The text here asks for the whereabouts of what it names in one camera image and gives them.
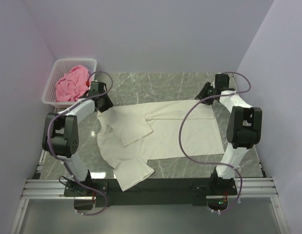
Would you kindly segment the cream white t shirt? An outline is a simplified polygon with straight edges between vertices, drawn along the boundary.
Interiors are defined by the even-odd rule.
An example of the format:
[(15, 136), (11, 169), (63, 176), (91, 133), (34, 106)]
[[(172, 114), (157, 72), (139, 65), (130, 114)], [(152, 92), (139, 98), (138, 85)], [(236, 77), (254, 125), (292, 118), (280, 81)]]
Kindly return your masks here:
[(183, 157), (183, 150), (189, 156), (224, 153), (211, 106), (199, 104), (182, 123), (195, 104), (195, 100), (150, 102), (97, 113), (98, 147), (122, 191), (153, 174), (149, 160)]

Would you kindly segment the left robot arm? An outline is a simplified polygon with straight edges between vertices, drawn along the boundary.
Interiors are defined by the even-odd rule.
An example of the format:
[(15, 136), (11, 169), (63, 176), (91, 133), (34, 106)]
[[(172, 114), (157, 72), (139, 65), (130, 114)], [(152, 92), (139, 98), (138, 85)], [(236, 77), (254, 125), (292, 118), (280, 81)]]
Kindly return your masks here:
[(77, 153), (79, 146), (78, 124), (95, 111), (113, 107), (103, 82), (92, 81), (90, 89), (73, 105), (59, 113), (49, 113), (45, 119), (42, 147), (59, 160), (70, 178), (69, 181), (90, 189), (92, 178)]

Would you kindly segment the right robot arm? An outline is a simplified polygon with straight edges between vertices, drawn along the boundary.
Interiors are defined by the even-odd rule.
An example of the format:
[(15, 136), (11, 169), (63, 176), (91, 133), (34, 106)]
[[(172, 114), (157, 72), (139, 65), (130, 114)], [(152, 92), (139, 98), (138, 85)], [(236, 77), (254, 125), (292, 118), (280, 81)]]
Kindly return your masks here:
[(213, 194), (236, 193), (234, 177), (246, 153), (261, 139), (262, 110), (247, 104), (229, 86), (230, 77), (226, 73), (215, 75), (214, 84), (206, 82), (197, 100), (212, 105), (214, 101), (222, 104), (230, 113), (226, 131), (228, 142), (221, 162), (210, 177), (210, 190)]

